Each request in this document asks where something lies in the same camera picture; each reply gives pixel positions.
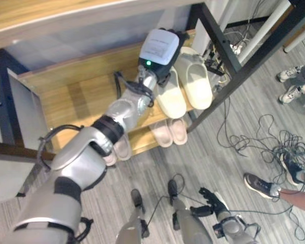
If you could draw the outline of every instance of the beige slipper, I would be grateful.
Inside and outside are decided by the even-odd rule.
[[[183,118],[168,119],[167,125],[176,145],[183,145],[188,141],[187,126]]]
[[[126,161],[132,156],[132,148],[127,134],[121,136],[119,141],[114,144],[114,151],[117,158],[121,161]]]
[[[169,147],[173,143],[171,133],[167,127],[167,121],[163,120],[149,126],[150,130],[154,134],[157,143],[161,147]]]
[[[116,157],[116,154],[115,154],[114,150],[112,149],[111,154],[109,156],[103,157],[103,159],[106,162],[106,166],[114,165],[117,161],[117,157]]]

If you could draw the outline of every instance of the shelf board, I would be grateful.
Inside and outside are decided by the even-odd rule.
[[[190,46],[195,31],[188,31],[190,38],[184,43]],[[48,128],[64,124],[90,126],[101,117],[116,100],[114,71],[121,71],[127,80],[137,75],[137,62],[142,43],[108,50],[102,53],[48,66],[44,69],[21,74],[18,80],[37,93],[41,99]],[[193,109],[184,89],[182,94],[187,111]],[[141,153],[157,143],[148,126],[167,119],[157,101],[140,117],[137,127],[130,132],[134,153]],[[52,141],[58,152],[76,134],[65,130]]]
[[[0,0],[0,48],[70,28],[198,2],[198,0]]]
[[[125,77],[133,79],[136,68],[123,71]],[[73,83],[58,89],[49,90],[41,94],[41,103],[48,128],[55,128],[63,124],[90,126],[116,100],[116,89],[113,75],[103,75],[93,79]],[[193,109],[184,89],[182,94],[187,104],[187,111]],[[139,119],[133,131],[140,130],[158,121],[167,119],[157,101],[152,108]],[[56,136],[53,142],[55,150],[62,148],[75,135],[74,131],[66,130]]]

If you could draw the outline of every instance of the black metal frame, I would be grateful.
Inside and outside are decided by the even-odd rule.
[[[10,54],[0,50],[0,131],[4,143],[24,146],[7,68],[16,74],[27,72]]]
[[[8,69],[19,75],[28,71],[12,55],[0,49],[0,159],[13,162],[36,162],[36,150],[24,147],[16,107],[11,91]],[[54,154],[44,152],[44,160],[52,160]]]
[[[220,104],[222,104],[240,85],[243,84],[269,57],[271,57],[293,34],[305,24],[305,0],[294,5],[292,12],[283,20],[278,28],[270,35],[256,53],[241,66],[236,55],[220,30],[214,17],[205,3],[191,6],[187,29],[194,29],[198,19],[202,22],[211,41],[224,62],[232,79],[213,100],[211,106],[205,109],[196,119],[190,113],[192,124],[187,132],[193,131],[208,117]]]

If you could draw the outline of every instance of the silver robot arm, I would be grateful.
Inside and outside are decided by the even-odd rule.
[[[162,29],[149,33],[140,52],[136,78],[142,89],[151,91],[167,80],[186,38],[185,34]],[[4,243],[74,243],[81,219],[81,192],[101,181],[107,171],[102,157],[136,126],[149,103],[147,95],[127,89],[91,127],[83,128],[54,157],[49,179],[31,196]]]

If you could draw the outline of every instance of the robot leg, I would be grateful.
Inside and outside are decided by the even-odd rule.
[[[203,226],[202,222],[193,216],[184,203],[177,197],[173,199],[173,227],[181,229],[183,242],[185,244],[212,244],[212,239]]]
[[[141,244],[141,238],[149,235],[147,231],[142,208],[136,207],[129,222],[123,225],[118,233],[115,244]]]

